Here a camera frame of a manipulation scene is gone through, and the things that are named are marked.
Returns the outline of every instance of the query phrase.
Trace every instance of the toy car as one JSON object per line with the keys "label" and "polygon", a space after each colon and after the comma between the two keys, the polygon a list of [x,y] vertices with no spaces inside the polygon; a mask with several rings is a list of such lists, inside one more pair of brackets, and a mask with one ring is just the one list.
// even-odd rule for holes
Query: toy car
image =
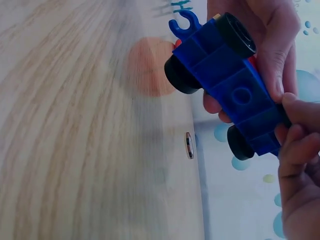
{"label": "toy car", "polygon": [[189,10],[179,13],[189,20],[190,27],[181,29],[176,20],[169,21],[172,33],[182,43],[165,63],[167,79],[185,94],[203,88],[220,103],[234,123],[227,140],[236,158],[250,159],[255,153],[277,156],[280,144],[275,127],[291,123],[248,60],[256,46],[245,27],[230,13],[204,25]]}

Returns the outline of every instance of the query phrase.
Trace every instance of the red piece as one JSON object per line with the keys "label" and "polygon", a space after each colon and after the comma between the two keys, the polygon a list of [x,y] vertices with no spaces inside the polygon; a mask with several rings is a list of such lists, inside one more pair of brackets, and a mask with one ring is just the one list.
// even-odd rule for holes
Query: red piece
{"label": "red piece", "polygon": [[251,56],[251,57],[248,58],[248,61],[251,63],[251,65],[254,67],[254,69],[258,71],[256,57],[255,56]]}
{"label": "red piece", "polygon": [[179,47],[180,44],[182,44],[182,41],[178,39],[174,44],[175,48]]}

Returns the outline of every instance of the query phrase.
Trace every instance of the toy wheel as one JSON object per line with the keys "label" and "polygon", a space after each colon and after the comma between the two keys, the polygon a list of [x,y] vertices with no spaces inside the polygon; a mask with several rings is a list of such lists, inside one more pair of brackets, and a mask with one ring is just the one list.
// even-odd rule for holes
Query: toy wheel
{"label": "toy wheel", "polygon": [[193,94],[201,88],[197,79],[174,55],[166,61],[164,72],[172,86],[184,94]]}
{"label": "toy wheel", "polygon": [[256,45],[238,19],[226,12],[215,21],[215,26],[225,43],[241,58],[247,59],[256,53]]}
{"label": "toy wheel", "polygon": [[251,159],[255,155],[255,151],[247,143],[246,139],[235,125],[229,127],[227,139],[229,147],[237,159],[244,161]]}

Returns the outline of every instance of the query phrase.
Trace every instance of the hand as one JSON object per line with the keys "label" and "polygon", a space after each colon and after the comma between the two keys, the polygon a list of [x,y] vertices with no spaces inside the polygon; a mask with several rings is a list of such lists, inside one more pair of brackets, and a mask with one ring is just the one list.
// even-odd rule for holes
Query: hand
{"label": "hand", "polygon": [[[208,19],[229,12],[246,27],[257,47],[257,67],[275,102],[283,92],[297,94],[294,40],[300,30],[292,0],[208,0]],[[204,108],[230,123],[220,104],[204,93]]]}
{"label": "hand", "polygon": [[292,122],[275,134],[279,153],[279,184],[283,230],[290,240],[320,239],[320,104],[285,93],[283,107]]}

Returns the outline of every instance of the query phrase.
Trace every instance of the child's hand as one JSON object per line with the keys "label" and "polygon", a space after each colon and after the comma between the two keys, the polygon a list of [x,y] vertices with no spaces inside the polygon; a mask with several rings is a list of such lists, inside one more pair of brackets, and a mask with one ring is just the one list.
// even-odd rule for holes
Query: child's hand
{"label": "child's hand", "polygon": [[[283,92],[297,93],[296,50],[299,17],[292,0],[208,0],[208,19],[229,12],[244,24],[257,47],[257,67],[275,102]],[[210,95],[203,96],[204,108],[219,113],[224,122],[229,117]]]}
{"label": "child's hand", "polygon": [[276,136],[283,230],[289,240],[320,239],[320,104],[296,100],[286,93],[283,106],[292,121]]}

